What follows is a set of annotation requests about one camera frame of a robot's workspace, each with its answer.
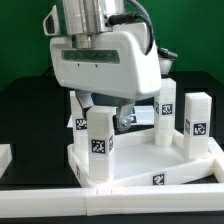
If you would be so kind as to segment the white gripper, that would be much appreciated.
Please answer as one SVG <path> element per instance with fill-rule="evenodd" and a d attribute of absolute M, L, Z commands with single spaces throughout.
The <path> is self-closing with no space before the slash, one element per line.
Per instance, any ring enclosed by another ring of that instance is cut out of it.
<path fill-rule="evenodd" d="M 161 88 L 157 48 L 147 51 L 148 42 L 143 23 L 117 25 L 98 34 L 95 47 L 87 50 L 73 48 L 69 37 L 55 37 L 50 52 L 56 79 L 64 87 L 77 89 L 83 116 L 94 106 L 91 92 L 119 97 L 113 124 L 116 130 L 127 131 L 134 100 L 154 97 Z"/>

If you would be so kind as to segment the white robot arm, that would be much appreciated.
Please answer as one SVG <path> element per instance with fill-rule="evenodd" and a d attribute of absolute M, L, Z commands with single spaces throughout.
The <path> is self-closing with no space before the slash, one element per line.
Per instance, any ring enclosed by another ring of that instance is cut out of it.
<path fill-rule="evenodd" d="M 156 96 L 178 55 L 156 45 L 137 0 L 59 0 L 43 21 L 58 83 L 72 88 L 84 111 L 98 93 L 114 97 L 114 126 L 131 126 L 134 104 Z"/>

